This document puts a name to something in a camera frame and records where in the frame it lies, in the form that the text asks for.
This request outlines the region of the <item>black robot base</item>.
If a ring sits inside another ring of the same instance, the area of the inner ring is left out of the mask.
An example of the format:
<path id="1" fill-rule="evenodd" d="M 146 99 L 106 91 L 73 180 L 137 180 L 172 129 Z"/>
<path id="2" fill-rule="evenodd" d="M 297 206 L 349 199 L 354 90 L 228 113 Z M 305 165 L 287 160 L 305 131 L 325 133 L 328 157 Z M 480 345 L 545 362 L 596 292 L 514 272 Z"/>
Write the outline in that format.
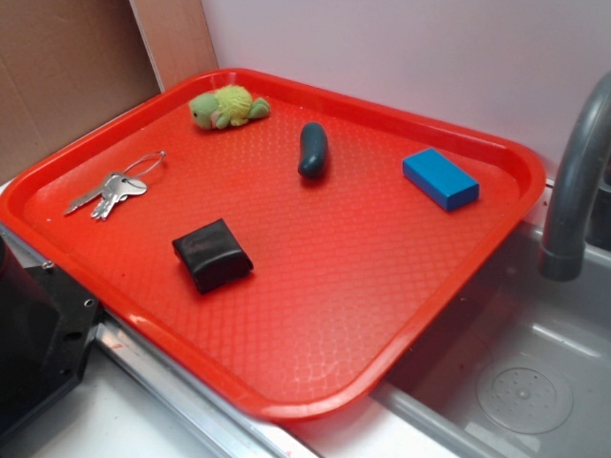
<path id="1" fill-rule="evenodd" d="M 83 379 L 99 300 L 58 266 L 23 266 L 1 242 L 1 441 Z"/>

